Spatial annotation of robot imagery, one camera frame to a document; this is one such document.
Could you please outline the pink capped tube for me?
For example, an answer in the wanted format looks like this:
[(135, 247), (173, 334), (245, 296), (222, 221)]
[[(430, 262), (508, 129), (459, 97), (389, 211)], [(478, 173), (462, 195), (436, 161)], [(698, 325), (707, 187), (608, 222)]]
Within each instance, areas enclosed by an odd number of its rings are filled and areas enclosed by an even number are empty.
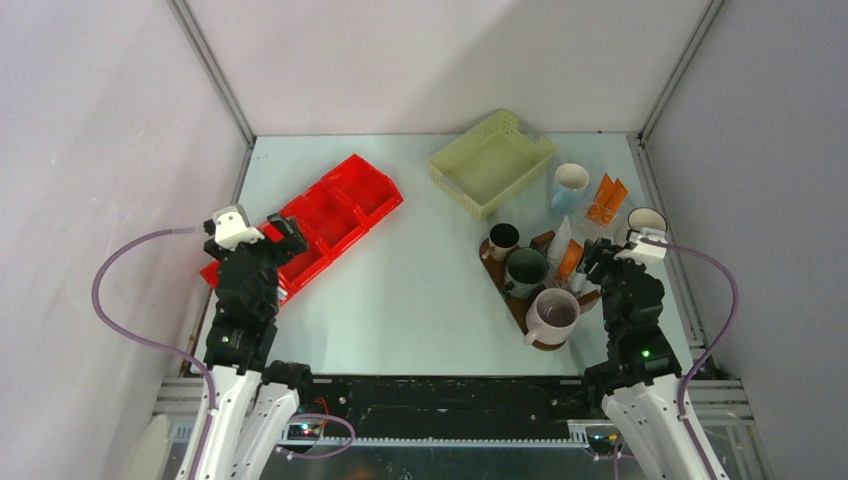
[(569, 277), (569, 281), (567, 284), (567, 289), (576, 296), (581, 296), (586, 285), (586, 274), (583, 272), (575, 271)]

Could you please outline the orange toothpaste tube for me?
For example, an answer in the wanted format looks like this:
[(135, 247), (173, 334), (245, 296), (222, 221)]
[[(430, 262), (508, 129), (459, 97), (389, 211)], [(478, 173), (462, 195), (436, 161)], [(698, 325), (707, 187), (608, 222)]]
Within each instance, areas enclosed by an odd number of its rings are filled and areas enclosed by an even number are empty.
[(580, 264), (583, 254), (584, 247), (582, 244), (571, 239), (554, 275), (554, 279), (559, 285), (565, 284), (568, 281), (569, 277)]
[(620, 179), (613, 181), (604, 174), (590, 203), (586, 219), (601, 226), (609, 226), (629, 194)]

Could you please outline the white mug black handle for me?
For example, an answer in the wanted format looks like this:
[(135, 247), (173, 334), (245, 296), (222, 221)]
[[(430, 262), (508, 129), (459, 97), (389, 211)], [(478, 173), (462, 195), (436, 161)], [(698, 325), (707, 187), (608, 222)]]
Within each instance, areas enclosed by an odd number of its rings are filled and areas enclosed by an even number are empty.
[(615, 243), (624, 246), (627, 244), (631, 233), (641, 233), (645, 228), (656, 231), (661, 237), (665, 237), (668, 232), (668, 222), (662, 213), (653, 208), (635, 208), (627, 215), (616, 230), (614, 236)]

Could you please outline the pink white mug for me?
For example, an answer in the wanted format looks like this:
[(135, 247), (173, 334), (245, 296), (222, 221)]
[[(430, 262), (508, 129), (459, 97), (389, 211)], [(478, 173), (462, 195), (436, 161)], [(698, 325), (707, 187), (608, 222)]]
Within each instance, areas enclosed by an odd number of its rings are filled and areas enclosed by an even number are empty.
[(570, 337), (579, 316), (580, 305), (574, 295), (559, 288), (545, 289), (528, 309), (523, 343), (559, 347)]

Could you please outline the dark blue capped tube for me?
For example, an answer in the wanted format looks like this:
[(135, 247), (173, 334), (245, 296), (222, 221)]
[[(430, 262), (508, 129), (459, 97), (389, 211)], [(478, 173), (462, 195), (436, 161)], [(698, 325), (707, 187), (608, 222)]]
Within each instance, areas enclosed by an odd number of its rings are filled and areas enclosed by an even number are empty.
[(554, 268), (560, 265), (567, 251), (571, 237), (572, 229), (570, 219), (568, 216), (564, 216), (546, 253), (550, 267)]

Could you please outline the clear textured acrylic tray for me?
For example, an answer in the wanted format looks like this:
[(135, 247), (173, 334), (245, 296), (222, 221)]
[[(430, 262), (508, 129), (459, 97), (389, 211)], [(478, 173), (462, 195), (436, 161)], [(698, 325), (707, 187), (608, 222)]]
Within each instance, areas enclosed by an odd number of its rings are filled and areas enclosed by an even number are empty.
[(618, 211), (612, 216), (608, 224), (598, 223), (589, 218), (589, 210), (592, 197), (579, 200), (568, 212), (571, 239), (580, 245), (586, 242), (592, 243), (599, 239), (608, 239), (615, 245), (623, 245), (626, 231), (627, 215), (636, 207), (636, 204), (626, 198)]

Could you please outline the dark green mug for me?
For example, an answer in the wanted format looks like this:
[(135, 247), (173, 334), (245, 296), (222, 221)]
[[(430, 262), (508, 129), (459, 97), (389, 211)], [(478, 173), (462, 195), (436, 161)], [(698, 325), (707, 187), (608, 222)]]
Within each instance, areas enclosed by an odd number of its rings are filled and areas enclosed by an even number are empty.
[(510, 253), (504, 263), (504, 298), (529, 299), (543, 288), (548, 275), (546, 256), (533, 248), (519, 248)]

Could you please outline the light blue mug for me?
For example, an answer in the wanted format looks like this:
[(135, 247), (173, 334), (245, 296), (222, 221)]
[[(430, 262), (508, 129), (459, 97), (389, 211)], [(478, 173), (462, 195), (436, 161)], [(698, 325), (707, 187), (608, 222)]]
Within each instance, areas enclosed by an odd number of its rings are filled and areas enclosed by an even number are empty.
[(553, 175), (550, 207), (567, 213), (572, 211), (582, 198), (590, 180), (589, 172), (576, 163), (559, 165)]

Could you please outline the brown mug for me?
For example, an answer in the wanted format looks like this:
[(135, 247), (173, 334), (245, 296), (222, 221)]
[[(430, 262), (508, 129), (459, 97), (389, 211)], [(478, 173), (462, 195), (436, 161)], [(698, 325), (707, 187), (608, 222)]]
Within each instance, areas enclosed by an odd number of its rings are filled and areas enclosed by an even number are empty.
[(489, 230), (487, 246), (481, 258), (502, 262), (520, 239), (518, 229), (510, 223), (498, 223)]

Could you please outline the cream plastic basket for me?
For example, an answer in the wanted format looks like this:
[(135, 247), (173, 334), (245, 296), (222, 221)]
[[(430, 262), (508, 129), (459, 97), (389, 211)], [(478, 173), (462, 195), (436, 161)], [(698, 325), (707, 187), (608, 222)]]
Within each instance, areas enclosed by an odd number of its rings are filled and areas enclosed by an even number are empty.
[(557, 146), (507, 109), (498, 109), (428, 160), (433, 182), (484, 220), (547, 168)]

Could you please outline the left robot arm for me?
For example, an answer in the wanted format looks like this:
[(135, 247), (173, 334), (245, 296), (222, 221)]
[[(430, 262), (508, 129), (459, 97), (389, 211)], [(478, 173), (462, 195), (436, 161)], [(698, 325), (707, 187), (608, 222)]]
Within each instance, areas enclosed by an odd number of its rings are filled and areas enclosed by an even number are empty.
[(200, 412), (179, 479), (257, 479), (292, 416), (316, 403), (315, 388), (268, 363), (285, 294), (278, 270), (308, 244), (294, 218), (269, 216), (266, 230), (250, 225), (238, 204), (204, 224), (205, 251), (218, 263), (217, 302), (202, 362)]

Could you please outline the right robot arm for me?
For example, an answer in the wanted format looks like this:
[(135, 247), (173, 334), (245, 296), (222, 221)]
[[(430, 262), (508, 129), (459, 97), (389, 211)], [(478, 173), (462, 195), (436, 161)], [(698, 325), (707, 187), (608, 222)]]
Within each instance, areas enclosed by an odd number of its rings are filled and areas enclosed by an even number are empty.
[(608, 239), (587, 246), (578, 270), (600, 290), (607, 335), (606, 360), (583, 374), (585, 411), (613, 422), (650, 479), (726, 478), (659, 324), (663, 283), (634, 247)]

